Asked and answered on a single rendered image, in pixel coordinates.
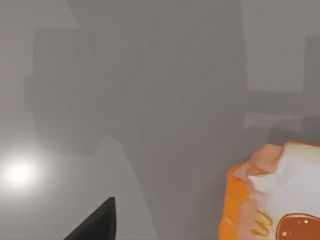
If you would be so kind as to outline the orange and white bread bag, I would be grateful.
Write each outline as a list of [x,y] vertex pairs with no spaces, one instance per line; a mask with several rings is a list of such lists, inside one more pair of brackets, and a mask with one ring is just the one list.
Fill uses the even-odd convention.
[[218,240],[320,240],[320,145],[266,144],[231,167]]

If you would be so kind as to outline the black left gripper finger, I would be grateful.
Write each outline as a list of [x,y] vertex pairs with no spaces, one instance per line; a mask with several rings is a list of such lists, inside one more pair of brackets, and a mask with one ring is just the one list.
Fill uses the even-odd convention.
[[63,240],[116,240],[116,198],[109,197]]

